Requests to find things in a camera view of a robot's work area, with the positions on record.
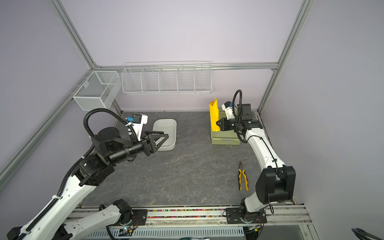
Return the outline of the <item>yellow paper napkin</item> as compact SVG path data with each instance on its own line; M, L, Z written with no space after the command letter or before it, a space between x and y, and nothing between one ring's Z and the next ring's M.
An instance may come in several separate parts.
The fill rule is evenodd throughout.
M221 129L217 125L217 121L219 121L219 108L218 108L218 100L215 98L212 102L210 102L210 121L211 121L211 129L213 132L219 132Z

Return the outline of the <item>white oval plastic tub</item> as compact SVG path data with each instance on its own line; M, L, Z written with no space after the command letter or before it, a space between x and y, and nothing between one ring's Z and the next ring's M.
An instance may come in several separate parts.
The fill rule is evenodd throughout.
M171 151L176 146L177 121L174 119L160 119L155 121L153 131L163 132L169 138L162 144L159 151Z

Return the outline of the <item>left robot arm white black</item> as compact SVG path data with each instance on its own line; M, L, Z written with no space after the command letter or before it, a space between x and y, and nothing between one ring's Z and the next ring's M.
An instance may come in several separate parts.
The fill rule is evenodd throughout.
M115 127L104 128L94 134L89 119L96 113L104 112L129 130L129 140L121 138ZM168 140L169 135L161 131L149 131L141 136L144 116L135 115L127 122L113 111L98 108L89 111L83 125L92 141L90 149L68 170L59 190L49 203L30 222L22 227L12 228L9 240L78 240L88 234L115 224L127 226L134 219L132 208L124 200L114 201L110 206L79 221L66 222L67 217L79 203L94 191L114 172L115 166L123 161L132 162L137 155L150 156Z

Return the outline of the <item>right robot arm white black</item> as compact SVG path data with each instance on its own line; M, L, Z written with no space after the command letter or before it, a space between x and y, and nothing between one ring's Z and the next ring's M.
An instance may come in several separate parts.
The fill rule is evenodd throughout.
M237 90L233 99L222 105L222 109L226 115L220 118L217 101L210 103L212 131L234 132L241 143L251 146L262 170L255 192L239 205L240 219L244 223L260 223L265 208L273 211L274 204L293 199L296 171L278 157L262 123L254 119L250 104L243 103L242 90Z

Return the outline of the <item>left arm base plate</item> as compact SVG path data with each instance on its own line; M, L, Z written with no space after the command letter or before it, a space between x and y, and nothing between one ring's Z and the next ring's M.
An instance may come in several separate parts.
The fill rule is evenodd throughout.
M119 219L121 226L144 226L147 221L147 209L133 209L125 212Z

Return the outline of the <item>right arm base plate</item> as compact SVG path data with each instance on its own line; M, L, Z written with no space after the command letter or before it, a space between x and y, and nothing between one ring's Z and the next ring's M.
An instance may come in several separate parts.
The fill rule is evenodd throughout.
M248 213L240 207L226 208L223 216L228 224L265 224L267 223L267 214L265 210L254 213Z

